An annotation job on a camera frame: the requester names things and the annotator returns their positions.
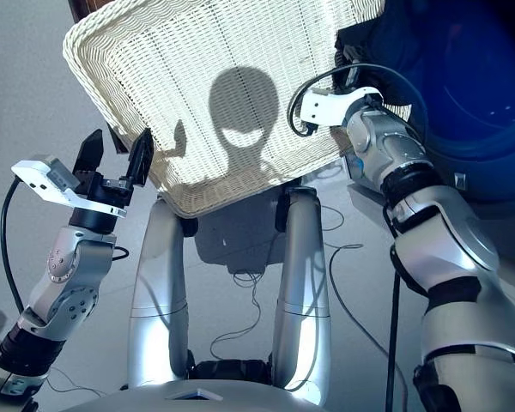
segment wicker basket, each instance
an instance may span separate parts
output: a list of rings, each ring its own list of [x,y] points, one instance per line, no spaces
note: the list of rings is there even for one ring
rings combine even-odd
[[[309,173],[347,139],[300,138],[294,90],[334,65],[336,31],[381,0],[117,0],[67,33],[64,57],[130,146],[155,142],[151,179],[176,213],[204,214]]]

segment silver robot leg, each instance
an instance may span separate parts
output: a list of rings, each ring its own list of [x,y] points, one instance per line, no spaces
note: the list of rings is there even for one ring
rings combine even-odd
[[[183,271],[183,229],[159,199],[143,240],[130,315],[129,387],[184,379],[189,315]]]
[[[286,255],[276,307],[273,385],[323,405],[330,379],[330,309],[320,202],[313,189],[288,192]]]

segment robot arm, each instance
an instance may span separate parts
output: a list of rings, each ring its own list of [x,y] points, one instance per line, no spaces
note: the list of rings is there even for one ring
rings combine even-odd
[[[148,175],[153,156],[149,130],[134,142],[128,172],[120,180],[96,172],[102,155],[97,130],[82,144],[73,173],[57,159],[43,156],[12,167],[43,199],[75,209],[56,238],[45,274],[0,344],[2,406],[11,403],[12,408],[31,410],[30,397],[44,383],[70,335],[95,308],[113,260],[112,230],[117,218],[125,216],[133,186],[144,185]]]
[[[421,400],[427,411],[515,411],[515,307],[501,291],[494,245],[405,123],[365,89],[343,97],[309,90],[300,116],[345,127],[362,177],[391,208],[400,233],[391,260],[429,299],[414,378]]]

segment black cable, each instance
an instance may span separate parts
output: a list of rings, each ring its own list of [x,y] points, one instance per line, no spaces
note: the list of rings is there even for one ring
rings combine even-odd
[[[332,270],[332,266],[334,263],[334,259],[336,258],[336,255],[344,250],[344,249],[359,249],[362,247],[362,244],[355,244],[355,245],[344,245],[340,246],[337,249],[334,250],[334,253],[332,253],[332,256],[330,257],[330,261],[328,262],[328,275],[330,277],[330,283],[332,284],[332,290],[334,290],[334,294],[337,297],[337,301],[342,306],[343,311],[347,314],[349,319],[355,324],[355,326],[370,340],[370,342],[373,344],[373,346],[381,352],[388,360],[388,366],[389,366],[389,359],[391,356],[391,352],[388,352],[384,349],[383,346],[376,340],[374,336],[367,330],[367,328],[354,316],[354,314],[347,308],[345,305],[345,302],[343,301],[342,296],[339,293],[339,290],[336,285],[336,281],[334,280],[334,274]],[[401,379],[401,385],[403,387],[403,412],[407,411],[408,408],[408,398],[409,398],[409,387],[406,383],[406,379],[404,378],[403,371],[401,370],[400,366],[395,361],[394,363],[395,370],[397,372],[398,377]]]
[[[387,215],[387,203],[382,210],[385,223],[389,228],[391,235],[395,239],[397,231],[393,227],[389,216]],[[395,386],[395,359],[397,353],[397,329],[398,329],[398,306],[401,294],[401,276],[395,272],[393,279],[393,298],[391,302],[391,326],[389,332],[389,352],[387,357],[387,383],[385,387],[385,412],[393,410],[393,392]]]
[[[394,70],[394,69],[392,69],[390,67],[383,66],[381,64],[372,64],[372,63],[344,64],[343,66],[339,66],[339,67],[336,67],[336,68],[334,68],[332,70],[325,71],[323,74],[315,76],[312,79],[308,80],[307,82],[301,84],[297,88],[297,90],[294,92],[294,94],[292,95],[292,98],[290,99],[290,102],[288,103],[287,118],[288,118],[288,125],[290,126],[290,129],[292,130],[292,132],[295,133],[297,136],[300,136],[300,137],[310,136],[311,133],[313,132],[313,129],[308,129],[306,132],[302,132],[302,131],[298,130],[295,127],[295,124],[294,124],[295,108],[298,105],[298,103],[300,102],[300,100],[303,97],[303,95],[306,93],[306,91],[313,84],[315,84],[316,82],[321,81],[325,77],[332,76],[332,75],[335,75],[337,73],[343,72],[345,70],[351,70],[351,69],[357,68],[357,67],[367,68],[367,69],[379,69],[379,70],[383,70],[383,71],[386,71],[388,73],[391,73],[392,75],[394,75],[395,77],[400,79],[404,84],[406,84],[406,86],[408,86],[408,88],[410,90],[412,90],[412,93],[414,94],[414,96],[416,98],[416,101],[421,106],[421,110],[422,110],[422,114],[423,114],[423,130],[424,130],[424,133],[423,133],[424,137],[423,138],[425,140],[426,137],[427,137],[427,131],[429,129],[429,124],[428,124],[428,116],[427,116],[427,106],[426,106],[426,103],[425,103],[423,97],[421,96],[420,91],[412,84],[412,82],[410,82],[410,80],[408,80],[406,77],[401,75],[398,71],[396,71],[396,70]]]
[[[269,250],[267,251],[267,258],[265,259],[265,267],[269,264],[271,255],[273,253],[273,246],[276,243],[276,240],[279,238],[279,233],[276,233],[275,236],[273,236],[273,239],[270,241]],[[209,352],[210,354],[217,360],[223,361],[223,358],[221,358],[218,354],[214,351],[214,346],[219,342],[225,342],[225,341],[231,341],[233,339],[239,339],[240,337],[250,333],[256,326],[258,326],[259,321],[261,320],[261,305],[259,305],[258,299],[257,299],[257,293],[258,293],[258,283],[261,281],[264,277],[265,272],[261,273],[251,273],[249,270],[237,270],[233,274],[233,282],[240,288],[251,288],[251,304],[257,308],[257,317],[256,320],[248,327],[245,327],[241,330],[235,330],[232,332],[227,332],[219,335],[216,337],[212,343],[209,345]]]
[[[8,193],[6,194],[6,198],[4,198],[3,200],[2,214],[0,215],[0,249],[2,250],[3,269],[6,272],[6,279],[8,280],[9,290],[11,291],[11,294],[14,297],[15,306],[17,306],[17,311],[19,311],[19,313],[21,314],[23,312],[23,301],[21,300],[19,290],[17,290],[17,286],[15,285],[14,276],[11,273],[11,267],[9,266],[7,241],[9,203],[11,202],[11,198],[14,196],[15,189],[17,189],[17,186],[20,184],[20,182],[21,179],[15,176],[15,179],[11,183]]]
[[[87,386],[80,386],[80,385],[77,385],[70,377],[69,375],[67,375],[67,373],[63,372],[61,369],[59,369],[58,367],[51,367],[51,369],[61,373],[69,382],[71,385],[73,385],[74,387],[71,388],[71,389],[58,389],[56,388],[55,386],[52,385],[52,382],[50,381],[50,377],[48,376],[45,381],[47,382],[47,384],[50,386],[50,388],[57,392],[57,393],[67,393],[67,392],[72,392],[72,391],[89,391],[89,392],[93,392],[97,397],[103,397],[103,396],[107,396],[108,394],[104,391],[98,391],[97,389],[94,389],[94,388],[88,388]]]
[[[331,210],[332,212],[334,212],[335,214],[340,216],[340,222],[337,225],[335,225],[334,227],[328,227],[327,229],[323,228],[323,232],[331,232],[332,230],[336,230],[336,229],[340,228],[341,226],[343,226],[343,223],[345,223],[345,216],[343,215],[342,212],[340,212],[338,209],[331,208],[330,206],[321,205],[321,208],[326,209],[326,210]]]
[[[115,260],[122,260],[122,259],[126,259],[129,255],[130,255],[130,251],[128,251],[128,249],[126,249],[125,247],[122,247],[122,246],[114,246],[114,250],[115,251],[122,251],[124,254],[123,255],[118,255],[118,256],[115,256],[112,258],[112,261],[114,262]]]

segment tiled floor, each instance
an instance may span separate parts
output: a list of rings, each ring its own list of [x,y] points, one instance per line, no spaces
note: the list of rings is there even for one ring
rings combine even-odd
[[[71,165],[80,141],[97,127],[105,128],[101,116],[61,58],[61,41],[71,25],[66,1],[0,2],[0,207],[12,179],[9,171],[12,164],[35,153],[51,153]],[[101,170],[106,176],[117,177],[126,166],[125,157],[114,154],[106,134]],[[388,258],[390,236],[377,223],[381,220],[380,209],[356,202],[359,197],[354,197],[352,203],[345,172],[339,165],[314,173],[308,180],[318,188],[322,204],[340,210],[345,219],[337,230],[324,232],[324,241],[333,245],[355,242],[364,245],[338,255],[335,276],[354,315],[385,344],[393,268]],[[55,365],[79,385],[113,392],[126,382],[130,301],[138,250],[155,196],[151,185],[136,191],[128,217],[118,223],[115,231],[118,244],[132,254],[114,263],[103,281],[97,310],[65,345]],[[256,316],[251,290],[237,288],[230,272],[237,268],[264,267],[268,242],[274,235],[271,213],[275,198],[272,192],[264,193],[209,215],[201,220],[199,235],[185,241],[189,338],[198,361],[210,359],[209,344],[214,337],[245,327]],[[339,222],[335,212],[323,212],[325,228]],[[46,254],[69,214],[64,207],[43,203],[25,187],[16,192],[10,209],[9,250],[25,300],[41,277]],[[227,218],[228,215],[237,216],[237,230],[233,230],[232,217]],[[260,215],[259,224],[256,215]],[[333,250],[327,247],[325,252],[328,259]],[[281,260],[282,238],[279,238],[270,259],[274,263],[267,266],[257,286],[257,298],[263,309],[261,321],[252,333],[241,339],[220,343],[216,348],[219,354],[239,358],[268,356]],[[515,296],[515,288],[508,287],[508,291]],[[326,407],[331,411],[382,410],[385,358],[349,322],[333,294],[330,302],[332,371]],[[402,288],[397,359],[409,383],[420,360],[420,320],[425,307],[424,299]],[[15,319],[0,259],[0,337]],[[59,389],[72,388],[57,372],[52,372],[51,381]],[[400,407],[399,389],[397,382],[397,407]],[[409,410],[423,410],[413,388],[409,392]],[[93,393],[86,391],[59,394],[45,385],[37,399],[40,410],[53,411],[93,397]]]

